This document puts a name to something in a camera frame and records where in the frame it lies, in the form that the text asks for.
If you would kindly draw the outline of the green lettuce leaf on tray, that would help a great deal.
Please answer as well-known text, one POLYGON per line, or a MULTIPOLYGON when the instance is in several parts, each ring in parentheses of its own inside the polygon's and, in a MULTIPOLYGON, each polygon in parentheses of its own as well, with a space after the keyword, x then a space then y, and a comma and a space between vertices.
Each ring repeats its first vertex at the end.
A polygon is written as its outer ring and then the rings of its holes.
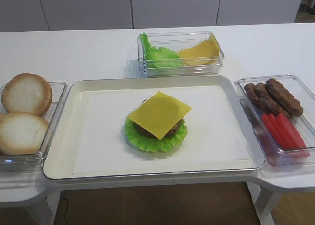
POLYGON ((141 134, 137 129, 136 123, 129 118, 126 118, 124 130, 126 139, 132 146, 141 151, 151 153, 171 151, 173 148, 181 145, 188 134, 184 119, 180 120, 178 129, 174 134, 165 136, 161 140, 141 134))

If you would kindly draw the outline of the green lettuce in container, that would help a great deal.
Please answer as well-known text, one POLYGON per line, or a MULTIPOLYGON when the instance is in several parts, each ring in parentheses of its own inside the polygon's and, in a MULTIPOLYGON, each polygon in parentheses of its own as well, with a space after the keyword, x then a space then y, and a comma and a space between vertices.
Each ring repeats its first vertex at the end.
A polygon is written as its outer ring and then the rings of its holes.
POLYGON ((152 46, 146 33, 141 33, 139 39, 143 45, 144 58, 148 61, 149 68, 182 66, 182 60, 175 51, 166 47, 152 46))

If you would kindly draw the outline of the clear lettuce cheese container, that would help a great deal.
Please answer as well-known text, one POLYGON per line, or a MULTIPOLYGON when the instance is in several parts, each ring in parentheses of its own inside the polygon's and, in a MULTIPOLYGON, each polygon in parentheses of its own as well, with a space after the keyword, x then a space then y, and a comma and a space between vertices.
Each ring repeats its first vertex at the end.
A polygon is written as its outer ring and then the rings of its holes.
MULTIPOLYGON (((170 33, 146 33, 148 40, 152 46, 157 48, 166 47, 176 53, 179 51, 191 48, 196 44, 209 38, 214 34, 210 31, 201 32, 170 32, 170 33)), ((143 45, 137 38, 138 43, 138 63, 139 72, 145 77, 163 77, 163 76, 180 76, 180 75, 213 75, 218 74, 223 66, 224 52, 222 51, 219 43, 219 56, 215 61, 209 65, 202 66, 186 66, 182 60, 181 67, 169 67, 169 68, 149 68, 148 61, 144 58, 143 45)))

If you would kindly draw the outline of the yellow cheese slice stack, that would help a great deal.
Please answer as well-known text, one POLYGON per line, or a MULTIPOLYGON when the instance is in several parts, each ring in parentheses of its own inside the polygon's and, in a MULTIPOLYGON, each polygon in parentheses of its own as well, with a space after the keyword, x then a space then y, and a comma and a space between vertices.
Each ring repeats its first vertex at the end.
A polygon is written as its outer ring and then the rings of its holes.
POLYGON ((213 35, 208 39, 196 44, 191 48, 186 48, 177 53, 186 66, 209 65, 219 56, 219 46, 213 35))

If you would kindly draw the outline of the brown patty on tray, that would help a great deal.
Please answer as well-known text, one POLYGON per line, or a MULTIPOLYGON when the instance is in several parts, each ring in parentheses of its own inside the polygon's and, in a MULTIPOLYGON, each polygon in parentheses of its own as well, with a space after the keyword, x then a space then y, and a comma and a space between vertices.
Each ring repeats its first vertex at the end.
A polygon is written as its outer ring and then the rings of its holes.
MULTIPOLYGON (((173 127, 172 129, 164 136, 164 138, 167 137, 171 137, 173 135, 175 135, 177 133, 177 131, 179 130, 180 125, 184 122, 184 119, 180 119, 173 127)), ((153 134, 151 134, 150 132, 148 132, 147 130, 145 130, 143 127, 141 127, 140 125, 138 125, 137 123, 133 122, 133 125, 135 127, 135 129, 137 130, 137 132, 145 137, 148 138, 153 138, 153 139, 157 139, 157 137, 155 137, 153 134)))

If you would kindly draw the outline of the white paper liner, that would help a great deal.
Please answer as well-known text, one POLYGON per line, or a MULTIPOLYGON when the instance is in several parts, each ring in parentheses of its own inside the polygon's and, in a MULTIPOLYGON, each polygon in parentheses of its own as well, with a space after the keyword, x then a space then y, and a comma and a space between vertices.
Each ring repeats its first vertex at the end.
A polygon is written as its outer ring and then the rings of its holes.
POLYGON ((257 145, 249 123, 237 118, 222 87, 164 88, 191 107, 187 136, 168 153, 145 153, 126 140, 127 115, 156 89, 82 92, 73 118, 80 126, 74 174, 125 175, 249 168, 257 145))

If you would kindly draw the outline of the rear brown patty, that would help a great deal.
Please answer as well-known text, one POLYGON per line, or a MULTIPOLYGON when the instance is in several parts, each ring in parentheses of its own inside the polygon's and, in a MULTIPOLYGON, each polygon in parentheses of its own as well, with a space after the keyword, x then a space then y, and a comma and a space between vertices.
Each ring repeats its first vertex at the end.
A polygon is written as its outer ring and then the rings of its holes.
POLYGON ((260 100, 259 96, 255 92, 255 84, 248 83, 244 86, 245 92, 247 94, 250 102, 263 113, 269 114, 270 109, 260 100))

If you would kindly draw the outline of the red tomato slice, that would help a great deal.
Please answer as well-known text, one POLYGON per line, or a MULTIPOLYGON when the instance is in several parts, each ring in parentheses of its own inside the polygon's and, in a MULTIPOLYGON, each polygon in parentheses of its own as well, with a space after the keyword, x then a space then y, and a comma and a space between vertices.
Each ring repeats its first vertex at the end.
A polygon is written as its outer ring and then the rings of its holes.
POLYGON ((276 141, 284 150, 293 150, 295 149, 295 146, 293 144, 293 141, 291 140, 291 137, 289 134, 285 131, 285 129, 282 129, 280 124, 277 122, 276 117, 273 114, 267 115, 267 118, 271 124, 272 127, 272 133, 277 137, 276 141))
POLYGON ((285 150, 300 150, 306 149, 304 140, 302 139, 300 133, 295 128, 293 123, 287 118, 283 113, 279 113, 276 116, 276 122, 282 133, 285 136, 286 143, 282 146, 285 150))
POLYGON ((286 146, 286 141, 276 132, 276 129, 274 126, 271 124, 271 122, 268 119, 268 115, 266 113, 262 114, 261 119, 268 130, 268 132, 271 134, 273 137, 274 141, 282 148, 286 146))

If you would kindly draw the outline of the middle brown patty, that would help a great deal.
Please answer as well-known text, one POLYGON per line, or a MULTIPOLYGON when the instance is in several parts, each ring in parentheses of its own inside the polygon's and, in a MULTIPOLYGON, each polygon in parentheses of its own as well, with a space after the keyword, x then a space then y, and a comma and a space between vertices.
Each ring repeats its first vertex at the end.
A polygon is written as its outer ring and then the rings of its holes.
POLYGON ((255 92, 264 103, 264 105, 270 110, 272 114, 277 116, 279 113, 283 113, 287 118, 291 119, 293 116, 284 110, 268 93, 266 90, 265 84, 258 83, 255 85, 255 92))

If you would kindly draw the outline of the white serving tray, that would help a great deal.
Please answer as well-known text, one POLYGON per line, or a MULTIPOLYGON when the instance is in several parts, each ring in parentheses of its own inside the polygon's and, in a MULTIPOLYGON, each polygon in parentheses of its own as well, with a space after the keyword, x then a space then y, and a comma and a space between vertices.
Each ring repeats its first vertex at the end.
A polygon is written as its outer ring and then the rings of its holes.
MULTIPOLYGON (((249 168, 236 169, 214 169, 203 171, 178 171, 164 173, 142 173, 142 174, 125 174, 125 175, 98 175, 98 174, 74 174, 73 168, 78 150, 78 134, 80 126, 76 124, 73 114, 76 111, 76 101, 82 92, 86 91, 112 91, 112 90, 139 90, 139 89, 156 89, 162 92, 164 88, 180 87, 222 87, 234 108, 237 118, 247 117, 243 111, 240 98, 237 96, 231 81, 220 75, 210 76, 177 76, 177 77, 160 77, 147 79, 112 79, 112 80, 86 80, 73 84, 70 88, 63 112, 55 130, 55 134, 50 145, 47 157, 43 164, 44 175, 53 180, 62 181, 66 179, 105 179, 110 177, 125 176, 147 176, 147 175, 167 175, 167 174, 188 174, 188 173, 228 173, 231 171, 255 171, 264 166, 265 154, 258 142, 257 145, 248 147, 250 153, 249 168)), ((252 129, 251 124, 244 126, 244 129, 252 129)))

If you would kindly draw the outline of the clear patty tomato container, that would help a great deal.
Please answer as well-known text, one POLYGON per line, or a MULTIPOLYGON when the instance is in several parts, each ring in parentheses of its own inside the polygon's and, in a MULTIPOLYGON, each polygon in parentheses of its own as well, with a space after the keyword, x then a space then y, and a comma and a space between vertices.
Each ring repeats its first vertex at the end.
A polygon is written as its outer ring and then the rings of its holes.
POLYGON ((294 75, 276 75, 243 78, 235 81, 237 94, 240 97, 241 105, 250 121, 256 137, 266 154, 267 161, 272 166, 285 166, 297 164, 314 164, 315 162, 315 96, 294 75), (248 99, 245 85, 248 83, 265 83, 268 79, 274 78, 279 81, 294 97, 300 102, 303 114, 300 117, 293 117, 291 122, 299 132, 306 148, 296 150, 283 150, 274 141, 271 134, 262 122, 262 111, 257 109, 248 99))

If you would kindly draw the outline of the upper bun half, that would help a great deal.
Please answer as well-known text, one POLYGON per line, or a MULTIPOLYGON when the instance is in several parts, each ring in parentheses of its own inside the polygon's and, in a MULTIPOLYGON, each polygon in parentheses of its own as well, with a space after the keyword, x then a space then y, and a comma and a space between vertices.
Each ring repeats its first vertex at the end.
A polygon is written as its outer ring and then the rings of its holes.
POLYGON ((27 112, 44 115, 52 103, 50 84, 41 76, 22 73, 13 77, 5 86, 1 103, 7 112, 27 112))

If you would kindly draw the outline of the bun half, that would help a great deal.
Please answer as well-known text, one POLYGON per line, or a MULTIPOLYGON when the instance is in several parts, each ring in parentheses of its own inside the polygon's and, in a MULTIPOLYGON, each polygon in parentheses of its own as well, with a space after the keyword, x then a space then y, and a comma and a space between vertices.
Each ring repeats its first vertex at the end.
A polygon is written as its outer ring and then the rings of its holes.
POLYGON ((44 115, 52 103, 50 84, 41 76, 22 73, 13 77, 5 86, 1 103, 7 112, 27 112, 44 115))
POLYGON ((0 151, 6 155, 35 154, 49 123, 31 113, 13 112, 0 119, 0 151))

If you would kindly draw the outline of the front red tomato slice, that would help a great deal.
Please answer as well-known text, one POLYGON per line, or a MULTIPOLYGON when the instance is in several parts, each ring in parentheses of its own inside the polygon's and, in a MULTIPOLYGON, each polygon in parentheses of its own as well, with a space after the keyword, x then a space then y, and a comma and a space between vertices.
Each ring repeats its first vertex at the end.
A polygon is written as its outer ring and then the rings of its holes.
POLYGON ((276 116, 276 122, 282 133, 285 136, 286 143, 282 146, 285 150, 300 150, 306 149, 304 140, 302 139, 300 133, 295 128, 293 123, 287 118, 283 113, 279 113, 276 116))

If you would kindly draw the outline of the lower bun half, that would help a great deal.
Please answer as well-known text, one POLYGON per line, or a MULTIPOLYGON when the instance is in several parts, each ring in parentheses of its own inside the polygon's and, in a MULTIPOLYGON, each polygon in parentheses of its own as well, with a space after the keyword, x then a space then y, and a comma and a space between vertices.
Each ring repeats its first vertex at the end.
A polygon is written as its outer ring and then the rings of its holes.
POLYGON ((0 119, 0 151, 6 155, 35 154, 49 123, 31 113, 13 112, 0 119))

